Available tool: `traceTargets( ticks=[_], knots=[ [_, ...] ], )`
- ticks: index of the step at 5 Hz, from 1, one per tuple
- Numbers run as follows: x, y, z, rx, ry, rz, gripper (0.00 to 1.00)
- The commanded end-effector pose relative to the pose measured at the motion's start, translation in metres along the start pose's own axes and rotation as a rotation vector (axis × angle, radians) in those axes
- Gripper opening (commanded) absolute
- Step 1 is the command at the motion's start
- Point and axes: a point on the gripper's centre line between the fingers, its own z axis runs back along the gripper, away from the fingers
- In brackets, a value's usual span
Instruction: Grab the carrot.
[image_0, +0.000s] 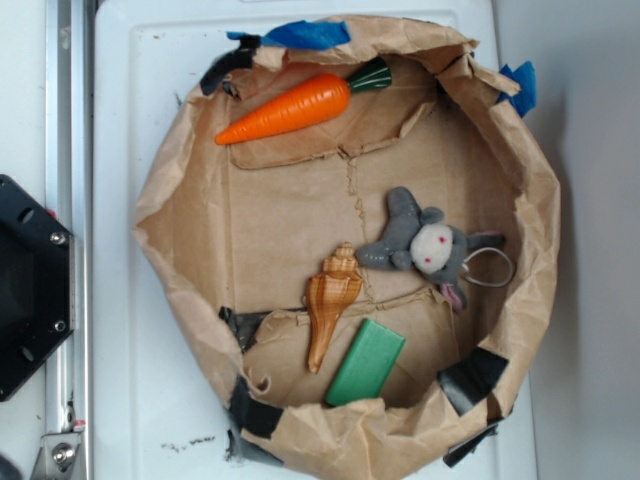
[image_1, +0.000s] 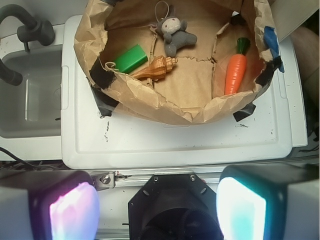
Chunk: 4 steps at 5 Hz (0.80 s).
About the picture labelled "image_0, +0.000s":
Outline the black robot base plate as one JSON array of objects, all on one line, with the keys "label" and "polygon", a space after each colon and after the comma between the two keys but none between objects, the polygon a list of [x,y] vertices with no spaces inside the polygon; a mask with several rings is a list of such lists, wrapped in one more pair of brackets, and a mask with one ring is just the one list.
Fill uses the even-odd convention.
[{"label": "black robot base plate", "polygon": [[1,176],[1,400],[10,400],[71,333],[72,234]]}]

